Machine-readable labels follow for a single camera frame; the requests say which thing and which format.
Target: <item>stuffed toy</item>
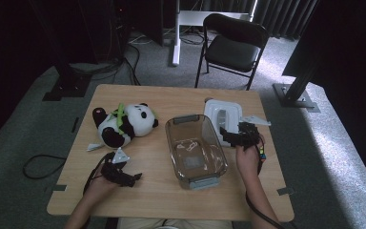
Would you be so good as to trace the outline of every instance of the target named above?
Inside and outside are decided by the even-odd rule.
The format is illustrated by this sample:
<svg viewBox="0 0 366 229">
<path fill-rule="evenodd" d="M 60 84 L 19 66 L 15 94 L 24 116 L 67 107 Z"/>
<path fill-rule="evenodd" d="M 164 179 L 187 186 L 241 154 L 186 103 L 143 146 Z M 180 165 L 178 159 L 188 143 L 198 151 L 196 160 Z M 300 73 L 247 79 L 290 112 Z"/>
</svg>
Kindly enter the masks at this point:
<svg viewBox="0 0 366 229">
<path fill-rule="evenodd" d="M 145 103 L 126 107 L 120 103 L 110 114 L 103 108 L 95 108 L 92 115 L 100 139 L 112 149 L 123 147 L 136 136 L 147 135 L 158 126 L 154 112 Z"/>
</svg>

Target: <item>white cloth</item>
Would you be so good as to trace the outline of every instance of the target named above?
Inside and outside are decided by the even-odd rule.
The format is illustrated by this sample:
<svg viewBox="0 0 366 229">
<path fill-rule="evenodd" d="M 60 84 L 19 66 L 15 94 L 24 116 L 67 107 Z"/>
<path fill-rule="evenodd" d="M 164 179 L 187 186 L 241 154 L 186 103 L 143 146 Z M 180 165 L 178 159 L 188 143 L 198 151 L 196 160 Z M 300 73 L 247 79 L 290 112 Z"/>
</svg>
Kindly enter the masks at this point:
<svg viewBox="0 0 366 229">
<path fill-rule="evenodd" d="M 233 229 L 228 220 L 194 220 L 194 219 L 118 219 L 117 229 Z"/>
</svg>

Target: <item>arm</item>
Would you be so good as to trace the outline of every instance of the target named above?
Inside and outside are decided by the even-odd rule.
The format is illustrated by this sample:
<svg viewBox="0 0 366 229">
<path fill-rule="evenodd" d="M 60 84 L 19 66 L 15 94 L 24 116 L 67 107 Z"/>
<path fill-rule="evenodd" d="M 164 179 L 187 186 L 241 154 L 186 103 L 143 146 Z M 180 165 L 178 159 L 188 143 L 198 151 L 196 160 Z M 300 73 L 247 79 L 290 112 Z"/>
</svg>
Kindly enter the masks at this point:
<svg viewBox="0 0 366 229">
<path fill-rule="evenodd" d="M 242 146 L 236 146 L 236 165 L 245 184 L 248 199 L 259 212 L 279 223 L 258 177 L 258 161 L 258 152 L 255 146 L 249 147 L 246 151 L 243 150 Z M 276 228 L 253 210 L 251 210 L 251 218 L 253 228 Z"/>
<path fill-rule="evenodd" d="M 79 200 L 75 209 L 73 209 L 73 212 L 65 225 L 66 229 L 80 229 L 88 220 L 94 207 L 109 196 L 117 186 L 117 184 L 101 177 L 101 169 L 102 166 L 97 169 L 96 175 L 94 176 L 96 178 L 93 179 L 88 190 L 81 200 Z"/>
</svg>

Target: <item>wooden table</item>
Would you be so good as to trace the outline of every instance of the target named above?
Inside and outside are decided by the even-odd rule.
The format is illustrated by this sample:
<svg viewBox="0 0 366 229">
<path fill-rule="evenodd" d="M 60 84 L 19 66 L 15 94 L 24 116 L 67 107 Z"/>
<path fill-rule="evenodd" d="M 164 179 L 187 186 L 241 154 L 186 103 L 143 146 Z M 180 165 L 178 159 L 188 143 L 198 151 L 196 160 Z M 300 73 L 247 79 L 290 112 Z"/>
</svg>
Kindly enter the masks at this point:
<svg viewBox="0 0 366 229">
<path fill-rule="evenodd" d="M 132 188 L 117 188 L 93 214 L 100 217 L 249 220 L 250 208 L 245 201 L 245 188 L 236 169 L 233 148 L 223 149 L 229 164 L 228 171 L 216 187 L 185 190 L 174 174 L 165 123 L 178 115 L 204 114 L 207 97 L 236 102 L 241 105 L 243 115 L 266 118 L 258 93 L 251 91 L 98 86 L 57 182 L 57 185 L 66 185 L 67 188 L 53 192 L 48 212 L 52 215 L 70 215 L 82 198 L 82 190 L 91 170 L 102 156 L 111 152 L 106 147 L 87 152 L 88 144 L 100 142 L 92 110 L 103 107 L 111 112 L 119 103 L 145 102 L 156 111 L 159 126 L 146 136 L 134 138 L 123 148 L 131 158 L 123 171 L 130 175 L 142 173 L 143 176 Z M 269 127 L 258 126 L 258 130 L 266 138 L 267 160 L 259 175 L 262 185 L 278 219 L 290 221 L 294 218 L 290 198 L 277 192 L 286 185 Z"/>
</svg>

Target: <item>glass baking dish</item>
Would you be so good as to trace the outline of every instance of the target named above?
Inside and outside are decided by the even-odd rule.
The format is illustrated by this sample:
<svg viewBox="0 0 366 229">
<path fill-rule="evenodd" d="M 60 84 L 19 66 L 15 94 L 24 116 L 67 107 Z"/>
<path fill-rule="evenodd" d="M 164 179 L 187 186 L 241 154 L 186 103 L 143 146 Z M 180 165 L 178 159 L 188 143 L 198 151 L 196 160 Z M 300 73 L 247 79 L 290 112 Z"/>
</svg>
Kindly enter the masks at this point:
<svg viewBox="0 0 366 229">
<path fill-rule="evenodd" d="M 182 187 L 217 185 L 228 163 L 210 119 L 203 114 L 182 115 L 169 120 L 165 128 L 174 173 Z"/>
</svg>

